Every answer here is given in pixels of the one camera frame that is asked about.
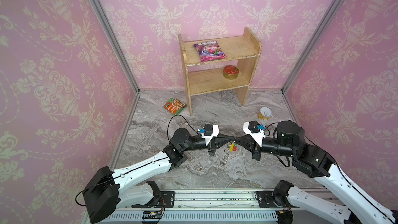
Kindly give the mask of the metal ring plate with keyrings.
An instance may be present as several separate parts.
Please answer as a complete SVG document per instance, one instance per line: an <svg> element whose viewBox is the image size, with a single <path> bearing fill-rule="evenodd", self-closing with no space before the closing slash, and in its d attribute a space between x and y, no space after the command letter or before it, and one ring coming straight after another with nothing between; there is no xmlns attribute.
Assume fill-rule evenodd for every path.
<svg viewBox="0 0 398 224"><path fill-rule="evenodd" d="M234 151L229 151L229 148L230 148L230 145L231 145L231 144L232 144L232 142L231 142L231 143L227 143L227 145L226 145L226 147L225 147L225 149L224 149L225 155L223 156L222 160L220 161L220 165L221 165L222 167L226 165L226 163L227 163L227 161L228 161L228 159L229 159L230 154L231 154L232 152L234 152Z"/></svg>

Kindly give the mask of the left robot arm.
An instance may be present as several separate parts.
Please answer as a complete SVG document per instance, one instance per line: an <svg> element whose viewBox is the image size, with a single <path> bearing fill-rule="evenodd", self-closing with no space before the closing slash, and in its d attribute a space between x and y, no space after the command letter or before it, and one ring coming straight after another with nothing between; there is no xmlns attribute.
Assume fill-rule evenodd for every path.
<svg viewBox="0 0 398 224"><path fill-rule="evenodd" d="M100 168L81 192L90 223L103 221L119 208L156 206L161 200L161 191L150 178L181 166L187 160L185 151L207 149L214 153L235 139L217 132L207 135L207 132L200 129L192 136L187 129L179 128L169 144L152 157L121 169Z"/></svg>

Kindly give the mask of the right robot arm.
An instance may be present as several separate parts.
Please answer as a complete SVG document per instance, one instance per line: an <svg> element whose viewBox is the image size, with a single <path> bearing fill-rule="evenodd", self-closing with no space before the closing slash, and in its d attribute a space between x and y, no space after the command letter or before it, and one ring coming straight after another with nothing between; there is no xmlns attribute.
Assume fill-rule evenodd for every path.
<svg viewBox="0 0 398 224"><path fill-rule="evenodd" d="M235 138L234 142L249 150L254 159L260 159L263 153L278 159L285 157L286 166L293 166L313 178L342 202L341 205L331 203L281 180L273 192L277 205L305 209L333 224L398 222L396 211L384 207L352 181L328 152L307 143L304 129L295 122L279 122L273 137L266 136L264 126L256 121L244 123L243 131L245 136Z"/></svg>

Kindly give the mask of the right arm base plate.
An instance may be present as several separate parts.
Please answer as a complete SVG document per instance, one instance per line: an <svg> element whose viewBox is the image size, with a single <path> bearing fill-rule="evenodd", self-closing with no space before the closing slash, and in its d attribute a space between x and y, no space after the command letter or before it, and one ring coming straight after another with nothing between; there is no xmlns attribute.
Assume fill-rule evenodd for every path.
<svg viewBox="0 0 398 224"><path fill-rule="evenodd" d="M294 205L290 204L286 193L274 193L273 191L262 190L256 191L255 199L260 208L278 207L283 209L291 209Z"/></svg>

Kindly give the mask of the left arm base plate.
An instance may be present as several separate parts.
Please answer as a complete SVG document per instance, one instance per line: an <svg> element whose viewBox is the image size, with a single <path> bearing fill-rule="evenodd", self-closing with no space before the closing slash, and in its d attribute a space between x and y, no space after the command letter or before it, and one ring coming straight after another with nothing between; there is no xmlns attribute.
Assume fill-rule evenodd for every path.
<svg viewBox="0 0 398 224"><path fill-rule="evenodd" d="M154 197L147 204L135 204L131 208L173 208L175 199L175 191L161 191L160 197Z"/></svg>

